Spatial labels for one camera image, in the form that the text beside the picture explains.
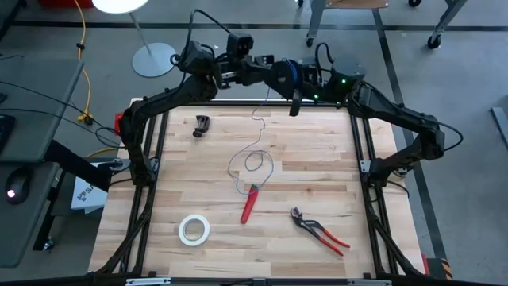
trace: roll of tape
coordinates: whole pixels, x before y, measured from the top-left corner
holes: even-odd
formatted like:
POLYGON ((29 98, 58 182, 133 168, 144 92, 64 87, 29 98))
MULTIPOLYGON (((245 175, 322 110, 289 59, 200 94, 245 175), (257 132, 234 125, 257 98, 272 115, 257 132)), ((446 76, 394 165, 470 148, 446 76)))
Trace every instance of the roll of tape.
POLYGON ((184 218, 183 221, 180 223, 180 226, 178 228, 178 235, 180 236, 180 240, 183 242, 183 244, 188 246, 198 246, 205 242, 205 240, 210 235, 210 224, 206 220, 206 218, 200 214, 191 214, 188 217, 184 218), (185 229, 191 222, 200 221, 203 224, 203 235, 196 239, 191 241, 187 236, 185 235, 185 229))

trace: gray floor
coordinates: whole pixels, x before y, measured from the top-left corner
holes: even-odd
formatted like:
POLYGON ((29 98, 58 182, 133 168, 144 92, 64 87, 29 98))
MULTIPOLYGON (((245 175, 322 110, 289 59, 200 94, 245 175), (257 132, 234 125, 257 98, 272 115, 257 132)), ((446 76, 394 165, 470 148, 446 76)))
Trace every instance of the gray floor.
MULTIPOLYGON (((140 21, 188 21, 193 8, 202 8, 219 21, 228 23, 302 23, 307 24, 309 7, 295 9, 293 0, 235 2, 217 0, 185 2, 151 0, 137 12, 140 21)), ((435 25, 446 6, 441 0, 424 2, 412 10, 407 1, 392 0, 391 7, 381 11, 385 25, 435 25)), ((508 25, 505 16, 508 2, 503 0, 469 0, 453 25, 508 25)), ((125 16, 110 16, 99 11, 86 12, 88 21, 129 21, 125 16)), ((75 10, 40 10, 35 5, 23 11, 18 19, 40 21, 79 21, 75 10)), ((197 16, 197 22, 208 22, 197 16)), ((326 24, 373 25, 369 10, 327 10, 326 24)), ((277 58, 299 58, 314 53, 305 46, 305 30, 245 30, 255 39, 253 54, 275 54, 277 58)), ((172 44, 180 51, 187 31, 183 29, 147 29, 151 42, 172 44)), ((402 95, 408 107, 434 114, 441 121, 464 133, 464 143, 440 160, 425 162, 423 168, 429 185, 448 259, 454 277, 460 280, 506 284, 508 279, 508 225, 503 223, 508 210, 506 185, 508 150, 503 144, 489 108, 508 110, 508 68, 506 48, 508 32, 446 33, 443 45, 430 52, 424 46, 429 32, 387 32, 402 95)), ((81 29, 13 27, 0 42, 0 53, 24 54, 38 58, 76 56, 75 42, 81 29)), ((220 29, 195 29, 193 38, 217 50, 225 49, 226 35, 220 29)), ((392 98, 390 81, 375 31, 320 31, 316 43, 326 41, 332 53, 352 54, 368 70, 366 80, 392 98)), ((175 86, 179 71, 157 79, 144 79, 131 68, 140 40, 134 29, 88 29, 85 68, 93 84, 92 114, 106 125, 113 125, 114 113, 121 111, 132 97, 154 95, 165 87, 175 86)), ((81 78, 72 100, 77 106, 86 102, 87 85, 81 78)), ((234 87, 219 94, 221 98, 262 98, 266 87, 234 87)), ((74 119, 76 112, 68 111, 74 119)), ((447 145, 456 136, 447 133, 447 145)), ((402 133, 395 129, 398 147, 404 146, 402 133)), ((80 155, 103 148, 93 136, 62 123, 57 139, 80 155)), ((411 206, 422 252, 433 256, 425 218, 412 176, 411 206)), ((50 253, 28 251, 18 269, 0 269, 0 280, 66 276, 84 273, 94 243, 98 220, 75 216, 66 218, 60 229, 62 243, 50 253), (34 265, 44 271, 34 271, 34 265)))

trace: pliers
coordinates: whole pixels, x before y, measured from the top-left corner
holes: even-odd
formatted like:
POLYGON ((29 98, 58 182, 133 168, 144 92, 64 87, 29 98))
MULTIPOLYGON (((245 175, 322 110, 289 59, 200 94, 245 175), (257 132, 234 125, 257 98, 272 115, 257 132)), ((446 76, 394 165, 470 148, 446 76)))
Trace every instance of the pliers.
POLYGON ((300 212, 300 210, 297 207, 293 207, 291 209, 291 218, 293 219, 294 224, 296 224, 297 226, 300 226, 301 228, 310 232, 310 234, 312 234, 315 238, 319 239, 319 241, 322 244, 328 246, 331 250, 335 251, 340 256, 344 256, 342 251, 340 249, 338 249, 337 247, 333 246, 331 243, 327 242, 323 237, 319 236, 319 234, 316 232, 316 230, 313 230, 313 227, 315 227, 315 228, 319 229, 320 231, 322 231, 323 233, 325 233, 327 237, 329 237, 331 240, 338 243, 339 245, 342 245, 345 248, 351 247, 351 246, 349 246, 349 244, 341 242, 340 240, 335 238, 328 230, 326 230, 326 228, 324 228, 321 225, 321 223, 316 222, 315 220, 303 220, 302 213, 300 212))

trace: wooden table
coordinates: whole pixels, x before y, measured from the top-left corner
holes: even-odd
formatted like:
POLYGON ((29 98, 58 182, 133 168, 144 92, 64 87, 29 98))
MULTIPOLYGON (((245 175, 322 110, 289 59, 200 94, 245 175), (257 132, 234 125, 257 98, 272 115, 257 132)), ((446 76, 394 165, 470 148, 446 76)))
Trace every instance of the wooden table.
MULTIPOLYGON (((268 151, 275 161, 275 171, 261 189, 248 223, 240 224, 246 196, 237 193, 226 168, 234 153, 257 139, 262 123, 251 119, 252 110, 185 106, 170 111, 144 273, 155 270, 158 276, 244 278, 354 278, 362 277, 364 272, 374 273, 346 110, 302 108, 296 118, 288 116, 286 107, 263 107, 256 112, 267 127, 260 143, 252 149, 268 151), (197 114, 211 118, 210 130, 199 139, 192 136, 197 114), (292 207, 298 207, 305 219, 318 220, 352 248, 340 246, 344 250, 344 257, 340 257, 323 246, 293 223, 289 213, 292 207), (184 245, 178 237, 179 223, 191 214, 204 215, 211 225, 208 240, 197 247, 184 245)), ((371 130, 378 156, 396 151, 390 124, 371 120, 371 130)), ((154 134, 152 154, 158 135, 154 134)), ((232 170, 248 191, 251 184, 259 184, 266 177, 271 167, 265 162, 257 172, 246 172, 246 156, 243 153, 236 159, 232 170)), ((257 164, 256 160, 254 157, 249 165, 257 164)), ((129 174, 122 173, 115 179, 122 176, 128 178, 129 174)), ((403 184, 397 177, 391 180, 403 184)), ((90 271, 100 268, 123 240, 133 193, 129 182, 110 189, 90 271)), ((388 185, 384 194, 394 240, 423 271, 406 193, 388 185)), ((386 250, 383 243, 380 245, 388 269, 386 250)))

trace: yellow cable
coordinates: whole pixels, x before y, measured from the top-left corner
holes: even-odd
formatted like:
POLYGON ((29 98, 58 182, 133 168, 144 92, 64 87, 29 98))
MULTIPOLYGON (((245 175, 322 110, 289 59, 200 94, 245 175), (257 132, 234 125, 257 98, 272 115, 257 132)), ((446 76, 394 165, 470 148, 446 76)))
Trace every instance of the yellow cable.
MULTIPOLYGON (((83 23, 83 34, 81 36, 81 41, 79 42, 81 45, 83 45, 85 43, 85 37, 87 35, 87 24, 85 23, 85 16, 83 15, 83 11, 81 10, 81 6, 79 6, 78 1, 74 0, 74 3, 78 7, 79 14, 81 15, 81 22, 83 23)), ((81 48, 78 48, 78 60, 81 60, 81 48)), ((81 122, 85 121, 85 118, 87 116, 93 118, 93 116, 91 114, 89 114, 90 101, 92 99, 92 84, 90 82, 90 77, 88 76, 88 73, 85 69, 83 69, 83 74, 85 75, 85 78, 87 79, 88 95, 87 95, 87 105, 85 106, 85 110, 84 110, 83 114, 78 116, 78 120, 81 122)))
POLYGON ((101 154, 101 153, 104 153, 104 152, 108 152, 108 151, 113 151, 113 150, 117 150, 116 148, 104 148, 104 149, 100 149, 100 150, 97 150, 93 153, 90 153, 87 155, 87 158, 88 157, 93 157, 95 155, 98 155, 98 154, 101 154))

